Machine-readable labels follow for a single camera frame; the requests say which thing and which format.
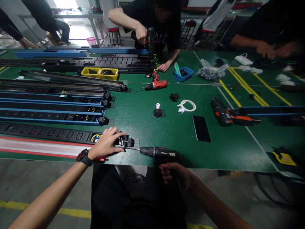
person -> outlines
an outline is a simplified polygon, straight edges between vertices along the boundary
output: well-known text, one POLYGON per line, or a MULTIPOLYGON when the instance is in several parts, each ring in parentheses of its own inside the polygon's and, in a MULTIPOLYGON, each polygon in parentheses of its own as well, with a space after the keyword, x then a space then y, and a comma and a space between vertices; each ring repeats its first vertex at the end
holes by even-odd
POLYGON ((21 0, 28 8, 37 24, 45 31, 48 31, 56 40, 58 45, 69 43, 70 27, 67 23, 54 19, 54 12, 45 0, 21 0), (62 30, 62 37, 59 38, 57 31, 62 30))
MULTIPOLYGON (((120 136, 117 128, 105 129, 89 150, 83 150, 74 165, 40 194, 9 228, 46 228, 65 199, 88 169, 92 160, 112 153, 124 153, 114 147, 120 136)), ((178 163, 148 167, 143 199, 132 200, 114 165, 94 163, 91 193, 91 228, 186 228, 184 212, 172 197, 172 171, 176 171, 185 189, 219 228, 252 228, 221 202, 194 174, 178 163)))
POLYGON ((39 49, 39 47, 29 40, 25 39, 19 29, 7 16, 7 14, 0 7, 0 28, 4 30, 7 34, 12 36, 16 41, 18 41, 24 49, 30 46, 32 49, 39 49))
POLYGON ((161 53, 167 44, 172 53, 169 60, 158 67, 166 72, 181 49, 180 1, 177 0, 134 0, 121 8, 109 11, 109 19, 116 25, 123 26, 127 33, 136 32, 136 49, 143 49, 146 44, 147 28, 155 30, 154 53, 161 53))
POLYGON ((240 28, 230 42, 256 50, 263 58, 288 57, 303 51, 304 23, 295 1, 270 0, 240 28))

white cable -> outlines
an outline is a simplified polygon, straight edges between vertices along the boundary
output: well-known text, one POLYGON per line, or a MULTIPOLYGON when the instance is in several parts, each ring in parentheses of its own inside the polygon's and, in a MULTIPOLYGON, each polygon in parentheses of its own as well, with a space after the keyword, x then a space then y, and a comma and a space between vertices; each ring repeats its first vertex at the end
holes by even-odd
POLYGON ((195 103, 193 103, 192 101, 190 101, 190 100, 182 100, 181 101, 181 103, 179 104, 179 105, 177 105, 177 107, 181 107, 181 110, 184 112, 184 111, 188 111, 188 112, 192 112, 192 111, 194 111, 194 110, 196 110, 196 105, 195 105, 195 103), (183 106, 183 104, 185 104, 186 102, 188 102, 188 103, 190 103, 192 106, 193 106, 193 108, 191 109, 191 110, 189 110, 189 109, 186 109, 184 106, 183 106))

smartphone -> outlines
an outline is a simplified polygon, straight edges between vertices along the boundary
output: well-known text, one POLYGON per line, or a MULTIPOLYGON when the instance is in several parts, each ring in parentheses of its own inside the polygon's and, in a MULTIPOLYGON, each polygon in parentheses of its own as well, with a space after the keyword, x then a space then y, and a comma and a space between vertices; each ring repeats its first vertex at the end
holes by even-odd
POLYGON ((197 141, 211 143, 210 134, 207 129, 206 119, 201 116, 193 116, 193 123, 197 141))

white wall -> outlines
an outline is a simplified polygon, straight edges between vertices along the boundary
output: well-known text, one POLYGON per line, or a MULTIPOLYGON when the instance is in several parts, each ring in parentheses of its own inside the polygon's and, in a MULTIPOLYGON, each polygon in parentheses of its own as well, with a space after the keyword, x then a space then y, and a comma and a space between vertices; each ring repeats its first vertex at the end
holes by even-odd
MULTIPOLYGON (((29 10, 21 2, 21 0, 0 0, 0 7, 4 12, 6 12, 6 14, 25 38, 34 43, 38 42, 38 39, 30 32, 26 25, 17 16, 18 14, 30 14, 29 10)), ((38 26, 35 19, 26 19, 26 22, 38 36, 41 38, 45 37, 46 32, 38 26)))

red cordless drill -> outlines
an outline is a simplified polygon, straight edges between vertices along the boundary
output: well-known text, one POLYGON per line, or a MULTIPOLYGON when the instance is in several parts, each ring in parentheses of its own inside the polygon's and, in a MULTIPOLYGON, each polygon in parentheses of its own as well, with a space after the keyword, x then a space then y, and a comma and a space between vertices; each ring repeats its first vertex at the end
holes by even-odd
POLYGON ((145 85, 145 87, 137 88, 136 90, 144 88, 145 91, 150 91, 150 90, 156 90, 156 89, 161 89, 161 88, 167 87, 167 81, 160 80, 159 73, 154 72, 152 74, 152 78, 153 78, 152 83, 145 85))

